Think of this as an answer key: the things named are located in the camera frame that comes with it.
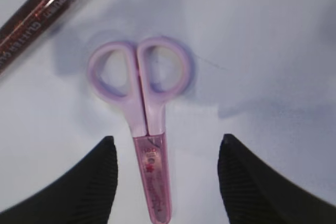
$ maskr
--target purple plastic handle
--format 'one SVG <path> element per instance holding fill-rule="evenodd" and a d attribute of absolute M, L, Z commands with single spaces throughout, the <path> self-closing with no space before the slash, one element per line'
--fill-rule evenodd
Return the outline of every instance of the purple plastic handle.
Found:
<path fill-rule="evenodd" d="M 154 47 L 165 47 L 174 52 L 178 56 L 182 67 L 182 77 L 176 86 L 161 93 L 156 92 L 151 87 L 150 77 L 146 70 L 147 53 Z M 165 132 L 165 104 L 184 91 L 190 81 L 190 59 L 180 45 L 167 38 L 151 38 L 141 42 L 137 54 L 149 135 L 160 135 Z"/>
<path fill-rule="evenodd" d="M 151 87 L 150 76 L 146 69 L 148 51 L 155 47 L 165 47 L 173 51 L 178 56 L 182 66 L 182 77 L 176 86 L 160 93 Z M 124 97 L 117 96 L 107 90 L 96 73 L 99 63 L 108 54 L 116 50 L 124 52 L 130 76 L 131 92 Z M 106 102 L 117 105 L 122 109 L 133 137 L 146 136 L 147 134 L 161 135 L 165 132 L 165 104 L 186 88 L 190 77 L 191 65 L 187 53 L 178 44 L 166 38 L 151 38 L 141 42 L 137 53 L 127 43 L 107 43 L 93 53 L 88 65 L 88 78 L 96 94 Z"/>
<path fill-rule="evenodd" d="M 172 207 L 165 134 L 135 137 L 134 144 L 151 221 L 167 224 Z"/>
<path fill-rule="evenodd" d="M 99 63 L 110 56 L 114 51 L 122 51 L 124 53 L 128 66 L 130 93 L 124 97 L 120 97 L 110 92 L 97 76 Z M 97 96 L 107 103 L 118 106 L 123 111 L 133 137 L 147 135 L 136 60 L 135 50 L 131 45 L 123 42 L 110 42 L 101 46 L 93 53 L 87 69 L 89 82 Z"/>

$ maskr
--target black rubber pad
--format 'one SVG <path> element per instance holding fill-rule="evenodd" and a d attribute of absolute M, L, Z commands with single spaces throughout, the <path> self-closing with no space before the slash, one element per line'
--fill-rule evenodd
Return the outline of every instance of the black rubber pad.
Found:
<path fill-rule="evenodd" d="M 53 184 L 0 214 L 1 224 L 106 224 L 118 183 L 113 137 Z"/>

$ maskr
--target white surface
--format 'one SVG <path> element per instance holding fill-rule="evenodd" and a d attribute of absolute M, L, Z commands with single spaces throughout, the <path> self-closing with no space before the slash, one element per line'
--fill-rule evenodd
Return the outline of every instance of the white surface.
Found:
<path fill-rule="evenodd" d="M 1 0 L 0 21 L 23 1 Z M 216 173 L 224 133 L 336 204 L 336 0 L 92 0 L 1 81 L 0 209 L 113 135 L 110 223 L 150 223 L 128 126 L 91 94 L 85 67 L 103 42 L 153 35 L 187 45 L 197 72 L 167 107 L 171 224 L 228 223 Z"/>

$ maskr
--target pen barrel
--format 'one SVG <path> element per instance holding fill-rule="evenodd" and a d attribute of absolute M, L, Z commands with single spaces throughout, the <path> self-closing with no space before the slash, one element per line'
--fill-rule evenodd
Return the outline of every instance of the pen barrel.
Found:
<path fill-rule="evenodd" d="M 0 28 L 0 74 L 76 0 L 28 0 Z"/>
<path fill-rule="evenodd" d="M 154 224 L 171 220 L 171 196 L 165 134 L 134 138 L 149 215 Z"/>

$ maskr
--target scissor handle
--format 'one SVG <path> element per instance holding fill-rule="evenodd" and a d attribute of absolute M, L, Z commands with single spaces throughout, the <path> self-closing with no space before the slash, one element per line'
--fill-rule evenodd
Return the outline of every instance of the scissor handle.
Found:
<path fill-rule="evenodd" d="M 129 73 L 130 92 L 125 96 L 113 94 L 97 75 L 99 64 L 114 51 L 124 53 Z M 125 42 L 110 42 L 99 47 L 90 57 L 87 76 L 93 90 L 107 103 L 120 107 L 130 126 L 133 137 L 146 136 L 147 127 L 143 111 L 140 80 L 134 48 Z"/>
<path fill-rule="evenodd" d="M 157 92 L 151 86 L 150 76 L 146 69 L 147 52 L 155 47 L 164 47 L 175 53 L 182 67 L 182 76 L 177 84 L 164 92 Z M 165 132 L 165 104 L 184 91 L 191 78 L 190 58 L 177 43 L 164 38 L 150 38 L 138 45 L 137 58 L 141 76 L 142 92 L 147 116 L 149 135 L 160 135 Z"/>
<path fill-rule="evenodd" d="M 155 47 L 164 47 L 173 51 L 182 66 L 182 77 L 179 82 L 164 92 L 157 92 L 152 88 L 147 69 L 147 52 Z M 109 91 L 97 75 L 99 63 L 114 51 L 122 51 L 125 54 L 130 77 L 130 92 L 122 97 Z M 151 38 L 141 42 L 136 53 L 133 47 L 125 42 L 110 42 L 101 46 L 89 59 L 87 75 L 95 93 L 101 99 L 123 110 L 133 137 L 148 134 L 161 135 L 165 132 L 165 104 L 186 88 L 191 77 L 191 65 L 187 53 L 181 46 L 167 38 Z"/>

